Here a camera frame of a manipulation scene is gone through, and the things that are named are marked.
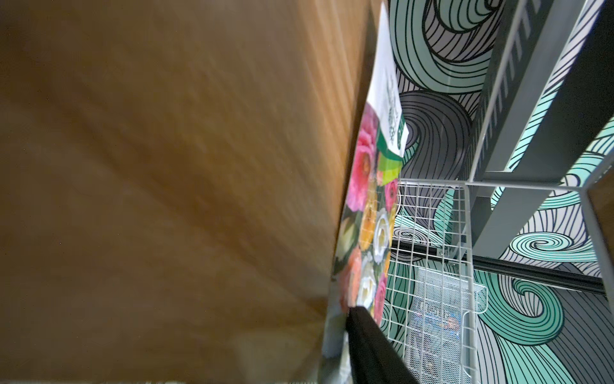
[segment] orange flower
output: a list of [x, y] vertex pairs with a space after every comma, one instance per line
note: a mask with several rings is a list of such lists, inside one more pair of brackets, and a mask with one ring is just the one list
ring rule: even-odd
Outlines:
[[360, 248], [356, 247], [348, 258], [348, 263], [341, 271], [339, 284], [341, 288], [341, 309], [348, 312], [349, 307], [356, 306], [356, 298], [360, 288], [360, 273], [362, 270], [362, 255]]
[[358, 238], [358, 244], [360, 245], [360, 249], [362, 251], [366, 251], [373, 241], [373, 234], [375, 233], [375, 217], [378, 213], [377, 198], [377, 194], [375, 193], [375, 179], [371, 179], [371, 182], [369, 182], [367, 204], [365, 205], [365, 211], [362, 214], [362, 223], [360, 225], [360, 235]]
[[384, 261], [384, 269], [382, 269], [382, 273], [384, 275], [388, 275], [388, 268], [390, 268], [390, 257], [391, 254], [390, 252], [388, 252], [388, 255], [386, 256], [386, 261]]

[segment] pink flower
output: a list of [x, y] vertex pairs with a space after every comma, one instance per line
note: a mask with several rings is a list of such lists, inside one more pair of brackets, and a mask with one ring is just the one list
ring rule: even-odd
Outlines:
[[367, 202], [369, 177], [375, 167], [377, 132], [378, 117], [373, 108], [366, 104], [360, 121], [360, 131], [356, 141], [356, 151], [354, 152], [346, 199], [349, 209], [355, 212], [364, 210]]
[[387, 282], [388, 276], [384, 272], [379, 278], [378, 290], [375, 292], [375, 300], [373, 302], [373, 319], [378, 326], [382, 322], [382, 316], [384, 315], [384, 301], [386, 299]]
[[397, 203], [398, 179], [394, 179], [384, 186], [384, 196], [386, 197], [386, 211], [390, 212]]

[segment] swirl mural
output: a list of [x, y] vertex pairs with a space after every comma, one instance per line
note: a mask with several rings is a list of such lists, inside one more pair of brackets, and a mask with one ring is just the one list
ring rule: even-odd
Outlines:
[[[539, 128], [602, 3], [587, 0], [511, 156], [508, 171], [513, 171]], [[458, 177], [504, 5], [502, 0], [389, 1], [397, 85], [410, 130], [401, 177]], [[582, 185], [612, 149], [614, 119], [562, 184]], [[492, 208], [502, 193], [503, 188], [494, 191]], [[406, 190], [399, 198], [428, 208], [409, 212], [401, 207], [394, 225], [395, 238], [431, 245], [449, 242], [446, 223], [451, 219], [454, 190]], [[500, 258], [600, 276], [579, 202], [575, 192], [553, 192]], [[418, 257], [399, 256], [397, 260], [392, 256], [381, 329], [402, 355], [405, 308], [411, 306], [414, 292], [413, 271], [404, 262], [420, 266], [426, 262]], [[429, 261], [431, 267], [441, 268], [432, 263]], [[475, 279], [489, 288], [489, 309], [477, 322], [478, 382], [614, 382], [614, 362], [609, 357], [614, 356], [614, 324], [604, 297], [488, 272], [476, 272]]]
[[489, 308], [478, 315], [479, 382], [614, 381], [605, 297], [489, 272], [475, 278], [489, 288]]
[[424, 89], [481, 91], [501, 16], [496, 3], [391, 1], [392, 50], [399, 69]]

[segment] white flower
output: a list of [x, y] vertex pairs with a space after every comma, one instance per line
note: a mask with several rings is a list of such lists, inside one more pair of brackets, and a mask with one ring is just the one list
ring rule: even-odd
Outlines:
[[375, 234], [373, 235], [373, 260], [377, 264], [384, 260], [386, 248], [390, 243], [390, 225], [388, 224], [388, 214], [382, 208], [375, 219]]
[[375, 291], [377, 290], [377, 284], [375, 283], [375, 274], [373, 273], [373, 264], [365, 263], [362, 268], [362, 274], [360, 277], [360, 288], [358, 290], [358, 299], [356, 305], [360, 305], [369, 309], [373, 298], [375, 297]]

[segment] wire shelf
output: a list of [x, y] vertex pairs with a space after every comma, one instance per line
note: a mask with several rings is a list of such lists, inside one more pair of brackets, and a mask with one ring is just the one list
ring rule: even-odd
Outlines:
[[381, 325], [419, 382], [476, 383], [476, 314], [488, 290], [473, 281], [468, 190], [401, 179]]

